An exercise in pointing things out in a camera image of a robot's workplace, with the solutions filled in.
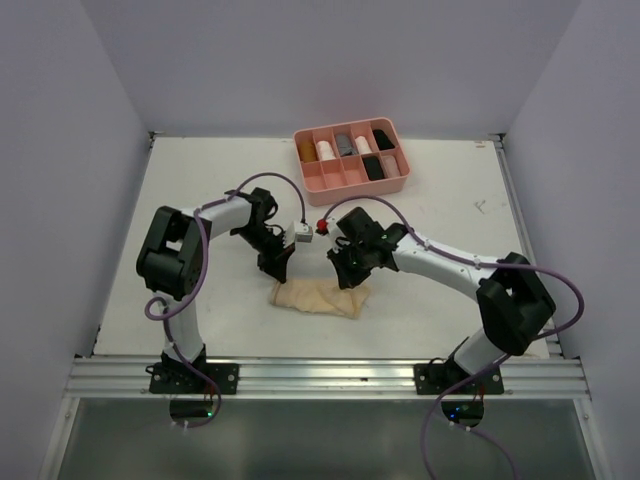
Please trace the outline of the pink underwear cream waistband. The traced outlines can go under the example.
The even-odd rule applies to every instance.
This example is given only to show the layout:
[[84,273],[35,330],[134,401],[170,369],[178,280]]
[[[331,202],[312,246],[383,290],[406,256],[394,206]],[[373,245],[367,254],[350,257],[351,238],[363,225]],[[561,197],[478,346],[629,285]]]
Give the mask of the pink underwear cream waistband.
[[395,156],[383,155],[380,158],[380,163],[385,171],[385,176],[387,178],[399,178],[401,176],[401,172]]

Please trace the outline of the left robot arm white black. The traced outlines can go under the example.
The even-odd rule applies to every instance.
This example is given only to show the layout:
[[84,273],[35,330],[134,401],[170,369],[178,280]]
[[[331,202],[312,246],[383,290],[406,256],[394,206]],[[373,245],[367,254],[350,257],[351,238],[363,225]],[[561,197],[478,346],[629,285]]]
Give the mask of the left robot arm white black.
[[284,283],[295,243],[308,240],[310,230],[303,220],[287,228],[272,225],[277,212],[276,200],[261,188],[196,209],[162,206],[156,210],[136,272],[154,293],[144,313],[163,324],[162,359],[178,362],[172,379],[185,392],[201,390],[208,379],[207,367],[197,361],[205,355],[205,344],[195,302],[208,271],[210,241],[224,234],[242,238],[257,252],[259,270]]

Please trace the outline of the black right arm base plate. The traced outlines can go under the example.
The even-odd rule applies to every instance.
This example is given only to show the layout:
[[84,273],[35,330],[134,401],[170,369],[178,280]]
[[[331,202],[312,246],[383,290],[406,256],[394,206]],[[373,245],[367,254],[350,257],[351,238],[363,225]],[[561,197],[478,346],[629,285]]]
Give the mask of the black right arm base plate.
[[440,395],[459,382],[463,385],[453,394],[501,395],[505,392],[499,367],[477,379],[469,380],[470,374],[454,364],[451,357],[435,357],[426,363],[413,365],[413,380],[417,395]]

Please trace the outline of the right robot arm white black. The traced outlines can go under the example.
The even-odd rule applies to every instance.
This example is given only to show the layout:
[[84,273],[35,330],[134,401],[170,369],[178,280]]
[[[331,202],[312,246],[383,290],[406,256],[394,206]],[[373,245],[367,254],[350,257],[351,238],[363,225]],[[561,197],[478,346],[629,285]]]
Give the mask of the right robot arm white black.
[[472,255],[421,236],[403,223],[384,228],[361,207],[342,218],[321,219],[317,232],[330,238],[327,252],[341,289],[353,289],[376,268],[415,274],[449,287],[478,305],[482,327],[446,361],[451,389],[468,392],[481,370],[505,355],[521,356],[556,311],[526,257]]

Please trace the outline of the black underwear orange trim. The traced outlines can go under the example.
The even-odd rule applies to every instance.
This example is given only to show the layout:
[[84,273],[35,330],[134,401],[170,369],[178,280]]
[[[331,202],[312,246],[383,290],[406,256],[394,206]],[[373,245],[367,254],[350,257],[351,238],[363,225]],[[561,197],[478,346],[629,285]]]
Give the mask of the black underwear orange trim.
[[363,156],[362,162],[369,181],[379,181],[386,178],[380,159],[376,156]]

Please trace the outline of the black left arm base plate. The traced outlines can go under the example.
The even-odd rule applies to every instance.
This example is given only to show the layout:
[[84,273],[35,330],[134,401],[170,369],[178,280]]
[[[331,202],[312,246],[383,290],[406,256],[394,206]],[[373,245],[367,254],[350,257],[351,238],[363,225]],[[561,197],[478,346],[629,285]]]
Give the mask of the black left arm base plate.
[[200,372],[195,374],[181,361],[163,358],[148,365],[145,372],[150,375],[149,392],[152,394],[189,395],[214,394],[214,382],[222,395],[235,395],[240,378],[237,363],[208,362],[200,358],[194,364]]

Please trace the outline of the beige underwear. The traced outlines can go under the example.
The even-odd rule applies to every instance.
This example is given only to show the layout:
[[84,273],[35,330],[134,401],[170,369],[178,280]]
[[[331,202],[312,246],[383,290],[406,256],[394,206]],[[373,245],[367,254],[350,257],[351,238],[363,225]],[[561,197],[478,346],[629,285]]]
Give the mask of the beige underwear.
[[308,314],[357,319],[370,293],[366,284],[340,289],[335,279],[291,278],[275,283],[269,303]]

